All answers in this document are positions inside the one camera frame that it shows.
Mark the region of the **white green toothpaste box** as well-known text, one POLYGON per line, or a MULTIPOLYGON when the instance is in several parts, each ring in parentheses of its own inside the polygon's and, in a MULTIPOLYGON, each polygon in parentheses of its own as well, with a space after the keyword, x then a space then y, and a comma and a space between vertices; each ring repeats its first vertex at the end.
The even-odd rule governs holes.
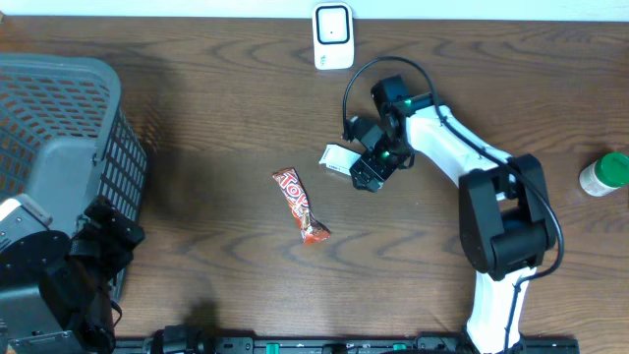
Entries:
POLYGON ((350 168, 360 159, 361 155, 336 144, 326 146, 319 164, 326 168, 350 176, 350 168))

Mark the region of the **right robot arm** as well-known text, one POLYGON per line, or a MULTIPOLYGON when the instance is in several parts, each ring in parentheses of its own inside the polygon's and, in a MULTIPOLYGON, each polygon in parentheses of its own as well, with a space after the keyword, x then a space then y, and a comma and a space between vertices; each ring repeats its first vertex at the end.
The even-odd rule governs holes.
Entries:
POLYGON ((346 125, 365 147, 350 168, 354 187, 375 193, 416 153, 430 159, 458 189, 460 241, 476 271, 467 337, 478 353, 517 350, 524 294, 557 238, 540 162, 485 144, 430 94, 411 95, 399 76, 371 95, 379 122, 354 117, 346 125))

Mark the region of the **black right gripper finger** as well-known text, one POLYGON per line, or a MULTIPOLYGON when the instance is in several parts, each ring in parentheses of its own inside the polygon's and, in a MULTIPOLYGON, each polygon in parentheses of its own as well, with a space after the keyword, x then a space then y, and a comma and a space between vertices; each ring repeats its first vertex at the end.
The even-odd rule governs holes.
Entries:
POLYGON ((359 171, 352 173, 352 182, 357 190, 376 193, 382 188, 385 180, 378 174, 369 171, 359 171))
POLYGON ((350 167, 350 175, 354 179, 372 180, 379 176, 380 163, 375 155, 365 151, 350 167))

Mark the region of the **green lid jar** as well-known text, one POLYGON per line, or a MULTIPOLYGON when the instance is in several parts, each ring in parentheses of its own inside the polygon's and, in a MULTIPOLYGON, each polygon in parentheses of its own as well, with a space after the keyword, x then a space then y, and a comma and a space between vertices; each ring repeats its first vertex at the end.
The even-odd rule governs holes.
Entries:
POLYGON ((582 190, 593 197, 606 196, 628 184, 628 156, 610 152, 584 168, 579 175, 582 190))

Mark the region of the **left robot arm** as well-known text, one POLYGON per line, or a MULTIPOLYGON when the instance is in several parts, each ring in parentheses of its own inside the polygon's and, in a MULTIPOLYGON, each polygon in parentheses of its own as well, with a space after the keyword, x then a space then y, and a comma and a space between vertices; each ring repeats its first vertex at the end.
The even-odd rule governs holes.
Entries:
POLYGON ((26 194, 1 205, 1 349, 17 353, 111 353, 110 284, 133 260, 143 229, 104 197, 79 217, 74 236, 26 194))

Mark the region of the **orange chocolate bar wrapper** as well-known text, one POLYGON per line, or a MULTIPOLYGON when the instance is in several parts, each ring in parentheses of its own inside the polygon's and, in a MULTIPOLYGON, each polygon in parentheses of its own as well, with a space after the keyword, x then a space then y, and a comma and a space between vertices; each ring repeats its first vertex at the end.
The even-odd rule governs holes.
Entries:
POLYGON ((284 195, 303 242, 312 245, 327 240, 330 232, 315 219, 308 194, 297 171, 294 168, 282 169, 275 172, 272 178, 284 195))

